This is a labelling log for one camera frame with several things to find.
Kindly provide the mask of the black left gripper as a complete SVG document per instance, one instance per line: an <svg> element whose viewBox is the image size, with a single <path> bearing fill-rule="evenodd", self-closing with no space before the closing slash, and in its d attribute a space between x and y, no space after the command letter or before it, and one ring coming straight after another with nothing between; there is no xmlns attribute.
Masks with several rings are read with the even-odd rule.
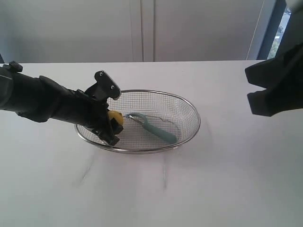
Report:
<svg viewBox="0 0 303 227"><path fill-rule="evenodd" d="M94 78L96 83L82 91L67 89L40 76L52 98L51 113L47 117L84 126L100 140L114 146L120 141L117 135L124 128L115 119L109 120L107 100L118 100L121 89L104 70L97 71Z"/></svg>

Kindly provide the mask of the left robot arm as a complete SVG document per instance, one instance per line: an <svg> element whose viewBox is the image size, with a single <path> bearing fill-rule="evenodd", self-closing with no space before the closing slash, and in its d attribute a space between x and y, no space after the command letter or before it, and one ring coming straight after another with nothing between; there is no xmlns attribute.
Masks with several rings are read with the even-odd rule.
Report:
<svg viewBox="0 0 303 227"><path fill-rule="evenodd" d="M22 74L23 67L12 61L0 68L0 108L34 122L56 119L78 124L108 145L119 142L123 130L109 117L108 98L117 100L121 90L103 70L95 73L96 83L86 91L71 90L48 77Z"/></svg>

